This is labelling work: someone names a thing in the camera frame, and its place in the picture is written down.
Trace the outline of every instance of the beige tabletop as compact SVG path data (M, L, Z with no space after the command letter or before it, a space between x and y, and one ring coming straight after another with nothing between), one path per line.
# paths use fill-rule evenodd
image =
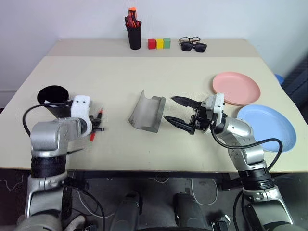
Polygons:
M45 86L61 85L70 98L88 95L91 113L104 108L105 131L94 142L78 139L70 149L68 169L235 172L225 148L199 131L191 136L162 119L158 133L137 130L128 122L138 98L164 96L164 115L189 121L193 110L170 99L185 96L197 101L213 94L213 77L234 71L250 76L261 89L257 104L269 106L290 120L296 130L295 147L283 153L272 172L308 170L308 127L256 50L242 39L208 39L206 53L183 52L175 40L170 50L132 51L121 39L65 39L59 41L33 70L0 115L0 167L30 168L30 139L22 125L24 111L38 104ZM226 104L225 113L236 117L240 106ZM46 108L27 116L30 128L54 119ZM275 153L265 152L269 164Z

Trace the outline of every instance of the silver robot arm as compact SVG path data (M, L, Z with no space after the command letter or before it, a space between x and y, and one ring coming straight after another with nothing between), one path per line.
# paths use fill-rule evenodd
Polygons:
M37 123L31 132L31 175L28 178L26 219L16 231L61 231L62 198L69 142L89 135L90 97L76 96L69 118Z
M189 124L175 117L164 116L168 122L192 135L195 130L210 131L220 145L228 146L229 157L243 184L244 197L250 202L246 206L246 213L253 230L301 230L293 225L279 189L270 176L262 147L239 147L256 143L253 129L245 121L224 114L224 94L213 95L204 102L179 96L171 99L193 108L195 114Z

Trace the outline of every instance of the blue object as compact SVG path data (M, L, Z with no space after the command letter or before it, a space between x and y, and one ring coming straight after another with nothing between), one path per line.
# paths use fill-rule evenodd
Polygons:
M278 79L280 85L284 82L284 78L278 74L275 74L276 78Z
M243 107L237 114L248 122L254 130L256 141L277 138L283 143L283 152L291 150L296 143L296 132L290 121L276 110L263 105L252 104ZM277 142L261 145L265 151L278 152Z

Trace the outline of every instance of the white wall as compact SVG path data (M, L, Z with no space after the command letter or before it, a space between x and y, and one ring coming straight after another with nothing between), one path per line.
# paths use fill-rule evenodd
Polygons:
M308 0L0 0L0 92L18 89L58 38L126 37L129 6L145 38L245 38L283 76L308 51Z

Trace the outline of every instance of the black cup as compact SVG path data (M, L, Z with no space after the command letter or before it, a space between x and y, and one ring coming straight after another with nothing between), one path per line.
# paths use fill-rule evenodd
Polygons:
M139 22L140 26L136 28L125 25L128 33L129 45L132 50L138 50L141 47L141 21Z
M65 103L69 100L68 91L61 86L48 86L38 93L39 104L44 103ZM66 118L71 117L71 107L49 106L46 107L55 117Z

